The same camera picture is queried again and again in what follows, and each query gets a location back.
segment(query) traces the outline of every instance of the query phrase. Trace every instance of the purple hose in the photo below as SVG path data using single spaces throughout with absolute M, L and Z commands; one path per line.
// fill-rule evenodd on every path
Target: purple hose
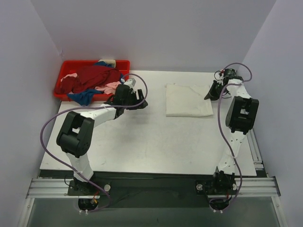
M 226 69 L 227 67 L 229 67 L 229 66 L 231 66 L 231 65 L 234 65 L 234 64 L 238 64 L 238 65 L 244 66 L 244 67 L 250 72 L 250 78 L 247 79 L 247 80 L 244 80 L 243 83 L 244 83 L 244 82 L 251 81 L 251 79 L 252 79 L 252 72 L 251 72 L 251 70 L 250 70 L 246 65 L 244 65 L 244 64 L 242 64 L 242 63 L 235 62 L 235 63 L 232 63 L 232 64 L 227 65 L 224 69 Z M 236 160 L 236 158 L 235 158 L 235 154 L 234 154 L 234 152 L 233 152 L 233 150 L 232 150 L 231 145 L 229 144 L 227 138 L 225 137 L 225 135 L 224 135 L 224 133 L 223 133 L 222 126 L 221 126 L 221 119 L 220 119 L 220 106 L 221 106 L 221 101 L 222 101 L 222 99 L 223 99 L 224 91 L 226 90 L 226 88 L 227 88 L 228 86 L 240 86 L 240 85 L 241 85 L 241 84 L 227 84 L 227 85 L 225 85 L 225 86 L 223 87 L 222 91 L 221 91 L 221 94 L 220 94 L 220 97 L 219 97 L 219 102 L 218 102 L 218 125 L 219 125 L 219 130 L 220 130 L 220 133 L 221 133 L 221 135 L 222 135 L 222 137 L 223 137 L 225 143 L 227 144 L 228 148 L 229 148 L 230 151 L 231 151 L 231 154 L 232 154 L 232 156 L 233 156 L 233 159 L 234 159 L 234 161 L 235 161 L 236 167 L 237 167 L 237 169 L 238 169 L 238 171 L 239 171 L 239 175 L 240 175 L 240 184 L 239 184 L 238 190 L 237 190 L 237 192 L 236 192 L 234 198 L 231 200 L 230 204 L 229 204 L 226 208 L 224 208 L 224 209 L 222 209 L 222 210 L 215 210 L 215 211 L 219 211 L 219 212 L 221 212 L 221 211 L 223 212 L 224 210 L 227 210 L 227 209 L 230 207 L 230 205 L 235 201 L 235 199 L 236 199 L 236 198 L 238 197 L 238 195 L 239 195 L 239 191 L 240 191 L 240 189 L 241 189 L 241 187 L 242 187 L 242 182 L 243 182 L 243 177 L 242 177 L 242 172 L 241 172 L 240 166 L 239 166 L 239 164 L 238 164 L 238 162 L 237 162 L 237 160 Z M 217 199 L 219 199 L 219 198 L 210 199 L 209 202 L 211 202 L 211 201 L 213 201 L 213 200 L 217 200 Z
M 147 89 L 147 85 L 146 85 L 146 82 L 143 80 L 142 77 L 138 76 L 137 74 L 134 74 L 134 73 L 128 73 L 126 75 L 123 76 L 126 77 L 126 76 L 129 76 L 129 75 L 133 75 L 133 76 L 136 76 L 138 77 L 144 84 L 145 86 L 145 89 L 146 89 L 146 93 L 145 93 L 145 97 L 144 99 L 136 104 L 136 105 L 129 105 L 129 106 L 126 106 L 126 105 L 111 105 L 111 106 L 101 106 L 101 107 L 75 107 L 75 108 L 71 108 L 71 109 L 68 109 L 68 110 L 64 110 L 60 113 L 57 113 L 55 116 L 53 116 L 51 119 L 49 119 L 43 126 L 42 126 L 42 129 L 40 131 L 40 142 L 41 142 L 41 145 L 43 147 L 43 149 L 45 150 L 45 152 L 51 156 L 53 159 L 57 160 L 58 162 L 62 163 L 63 165 L 69 167 L 70 169 L 72 169 L 74 172 L 76 172 L 83 180 L 87 181 L 88 183 L 90 183 L 91 185 L 95 186 L 96 188 L 98 188 L 101 192 L 103 192 L 107 197 L 108 197 L 108 204 L 105 205 L 105 206 L 102 206 L 102 207 L 99 207 L 99 208 L 96 208 L 94 210 L 90 210 L 88 212 L 96 212 L 96 211 L 99 211 L 99 210 L 102 210 L 106 207 L 108 207 L 111 203 L 111 198 L 109 196 L 109 194 L 103 189 L 101 188 L 100 186 L 98 186 L 97 184 L 93 183 L 92 181 L 90 181 L 89 179 L 87 179 L 86 177 L 84 177 L 81 173 L 79 173 L 74 167 L 72 167 L 71 165 L 67 164 L 66 162 L 63 162 L 62 160 L 60 160 L 59 158 L 57 158 L 56 156 L 54 156 L 45 146 L 44 142 L 43 142 L 43 132 L 44 132 L 44 129 L 46 128 L 46 126 L 49 124 L 49 122 L 51 122 L 53 119 L 55 119 L 57 116 L 61 115 L 61 114 L 64 114 L 66 112 L 69 112 L 69 111 L 72 111 L 72 110 L 81 110 L 81 109 L 89 109 L 89 110 L 100 110 L 100 109 L 105 109 L 105 108 L 116 108 L 116 107 L 121 107 L 121 108 L 132 108 L 132 107 L 137 107 L 139 105 L 141 105 L 146 97 L 147 97 L 147 94 L 148 94 L 148 89 Z

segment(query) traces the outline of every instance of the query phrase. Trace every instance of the purple cable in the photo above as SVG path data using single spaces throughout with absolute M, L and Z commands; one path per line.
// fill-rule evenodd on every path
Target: purple cable
M 55 119 L 57 116 L 61 115 L 61 114 L 64 114 L 66 112 L 69 112 L 69 111 L 72 111 L 72 110 L 81 110 L 81 109 L 89 109 L 89 110 L 100 110 L 100 109 L 105 109 L 105 108 L 116 108 L 116 107 L 121 107 L 121 108 L 132 108 L 132 107 L 137 107 L 139 105 L 141 105 L 146 97 L 147 97 L 147 94 L 148 94 L 148 89 L 147 89 L 147 85 L 146 85 L 146 82 L 143 80 L 142 77 L 138 76 L 137 74 L 134 74 L 134 73 L 128 73 L 128 74 L 125 74 L 123 76 L 126 77 L 126 76 L 129 76 L 129 75 L 133 75 L 133 76 L 136 76 L 138 77 L 144 84 L 145 86 L 145 89 L 146 89 L 146 93 L 145 93 L 145 97 L 144 99 L 136 104 L 136 105 L 129 105 L 129 106 L 126 106 L 126 105 L 111 105 L 111 106 L 101 106 L 101 107 L 75 107 L 75 108 L 71 108 L 71 109 L 68 109 L 68 110 L 64 110 L 60 113 L 57 113 L 55 116 L 53 116 L 51 119 L 49 119 L 48 121 L 46 121 L 46 123 L 42 126 L 42 129 L 40 131 L 40 142 L 41 142 L 41 145 L 43 147 L 43 149 L 45 150 L 45 152 L 51 156 L 53 159 L 55 159 L 56 161 L 62 163 L 63 165 L 69 167 L 70 169 L 72 169 L 74 172 L 76 172 L 83 180 L 87 181 L 88 183 L 90 183 L 91 185 L 95 186 L 96 188 L 98 188 L 101 192 L 103 192 L 107 197 L 108 197 L 108 204 L 105 205 L 105 206 L 102 206 L 102 207 L 99 207 L 99 208 L 96 208 L 94 210 L 89 210 L 88 212 L 96 212 L 96 211 L 99 211 L 99 210 L 102 210 L 106 207 L 108 207 L 111 203 L 111 198 L 109 196 L 109 194 L 103 189 L 101 188 L 100 186 L 98 186 L 97 184 L 95 184 L 94 182 L 90 181 L 89 179 L 87 179 L 85 176 L 83 176 L 81 173 L 79 173 L 74 167 L 72 167 L 71 165 L 67 164 L 66 162 L 60 160 L 59 158 L 57 158 L 56 156 L 54 156 L 45 146 L 44 142 L 43 142 L 43 132 L 44 132 L 44 129 L 46 128 L 46 126 L 49 124 L 49 122 L 51 122 L 53 119 Z
M 232 63 L 232 64 L 227 65 L 224 69 L 226 69 L 227 67 L 229 67 L 229 66 L 231 66 L 231 65 L 235 65 L 235 64 L 244 66 L 244 67 L 250 72 L 250 78 L 247 79 L 247 80 L 244 80 L 243 83 L 244 83 L 244 82 L 251 81 L 251 79 L 252 79 L 252 72 L 251 72 L 251 70 L 250 70 L 246 65 L 244 65 L 244 64 L 242 64 L 242 63 L 235 62 L 235 63 Z M 223 137 L 225 143 L 227 144 L 228 148 L 229 148 L 230 151 L 231 151 L 231 154 L 232 154 L 232 156 L 233 156 L 233 159 L 234 159 L 234 161 L 235 161 L 236 167 L 237 167 L 237 169 L 238 169 L 238 171 L 239 171 L 239 175 L 240 175 L 240 184 L 239 184 L 238 190 L 237 190 L 237 192 L 236 192 L 234 198 L 231 200 L 230 204 L 229 204 L 226 208 L 224 208 L 224 209 L 222 209 L 222 210 L 215 210 L 215 211 L 219 211 L 219 212 L 221 212 L 221 211 L 223 212 L 223 211 L 225 211 L 226 209 L 228 209 L 228 208 L 230 207 L 230 205 L 235 201 L 235 199 L 236 199 L 236 198 L 238 197 L 238 195 L 239 195 L 239 191 L 240 191 L 240 189 L 241 189 L 241 187 L 242 187 L 242 182 L 243 182 L 242 172 L 241 172 L 240 166 L 239 166 L 239 164 L 238 164 L 238 162 L 237 162 L 237 160 L 236 160 L 236 158 L 235 158 L 235 154 L 234 154 L 234 152 L 233 152 L 233 150 L 232 150 L 231 145 L 229 144 L 227 138 L 225 137 L 225 135 L 224 135 L 224 133 L 223 133 L 222 126 L 221 126 L 221 120 L 220 120 L 220 106 L 221 106 L 221 101 L 222 101 L 222 99 L 223 99 L 224 91 L 226 90 L 226 88 L 227 88 L 228 86 L 240 86 L 240 85 L 241 85 L 241 84 L 227 84 L 227 85 L 225 85 L 225 86 L 223 87 L 221 93 L 220 93 L 219 102 L 218 102 L 218 125 L 219 125 L 219 130 L 220 130 L 220 133 L 221 133 L 221 135 L 222 135 L 222 137 Z M 213 201 L 213 200 L 217 200 L 217 199 L 222 199 L 222 198 L 213 198 L 213 199 L 210 199 L 209 202 L 211 202 L 211 201 Z

